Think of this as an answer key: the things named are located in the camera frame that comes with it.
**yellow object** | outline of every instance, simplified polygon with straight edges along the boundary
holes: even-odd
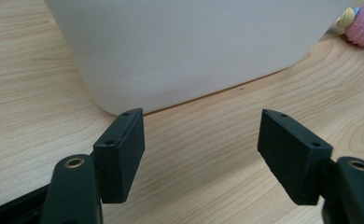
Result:
[[[351,7],[348,7],[338,19],[337,25],[342,28],[347,28],[353,23],[355,16],[355,11]]]

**black mount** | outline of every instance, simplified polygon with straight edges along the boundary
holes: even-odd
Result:
[[[101,202],[124,203],[145,150],[142,109],[120,114],[89,155],[59,161],[49,185],[0,206],[0,223],[103,223]]]
[[[258,151],[297,205],[325,199],[326,224],[364,223],[364,160],[330,159],[333,147],[290,116],[264,109]]]

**white plastic bin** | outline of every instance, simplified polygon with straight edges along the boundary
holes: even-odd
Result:
[[[348,0],[45,0],[95,102],[191,100],[300,60]]]

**wooden table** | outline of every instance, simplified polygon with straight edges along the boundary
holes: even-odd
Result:
[[[334,160],[364,159],[364,49],[328,32],[286,70],[145,115],[129,199],[104,206],[105,223],[322,223],[322,201],[295,205],[257,152],[262,108],[317,133]],[[90,153],[114,118],[90,98],[44,3],[0,1],[0,204]]]

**toy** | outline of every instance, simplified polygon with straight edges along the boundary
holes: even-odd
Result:
[[[345,28],[349,41],[364,47],[364,6],[349,7],[336,22],[339,27]]]

